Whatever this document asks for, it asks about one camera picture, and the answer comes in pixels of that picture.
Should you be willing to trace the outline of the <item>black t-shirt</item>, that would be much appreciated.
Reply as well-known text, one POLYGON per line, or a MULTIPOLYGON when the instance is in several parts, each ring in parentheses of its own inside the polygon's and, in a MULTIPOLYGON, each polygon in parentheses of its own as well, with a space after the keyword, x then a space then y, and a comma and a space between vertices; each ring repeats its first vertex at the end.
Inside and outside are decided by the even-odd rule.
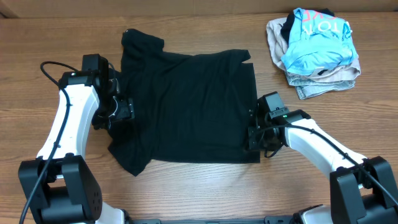
POLYGON ((108 149, 133 175, 153 159, 188 163, 258 163, 248 150, 257 90, 247 50, 184 55, 135 29, 121 40, 121 93, 134 119, 112 124, 108 149))

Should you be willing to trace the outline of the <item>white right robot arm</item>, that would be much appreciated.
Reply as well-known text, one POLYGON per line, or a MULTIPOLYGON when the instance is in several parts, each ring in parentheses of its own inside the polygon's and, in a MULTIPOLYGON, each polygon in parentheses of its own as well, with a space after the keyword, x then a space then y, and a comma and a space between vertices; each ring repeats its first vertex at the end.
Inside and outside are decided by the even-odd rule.
POLYGON ((397 223, 397 184, 391 165, 348 149, 309 114, 289 111, 278 92, 260 97, 251 113, 248 151, 271 158, 284 146, 306 157, 330 183, 330 205, 316 205, 265 223, 397 223))

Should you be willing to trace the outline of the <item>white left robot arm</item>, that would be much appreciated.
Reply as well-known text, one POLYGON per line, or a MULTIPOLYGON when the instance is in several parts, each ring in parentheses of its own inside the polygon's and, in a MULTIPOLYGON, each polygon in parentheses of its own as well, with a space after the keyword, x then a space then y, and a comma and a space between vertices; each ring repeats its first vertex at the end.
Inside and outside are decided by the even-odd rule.
POLYGON ((19 166, 27 199, 19 221, 31 213, 36 223, 131 223, 127 211, 103 201, 85 155, 91 128, 135 118, 132 99, 120 93, 119 73, 99 54, 84 55, 81 70, 67 68, 54 82, 60 99, 48 138, 34 160, 19 166))

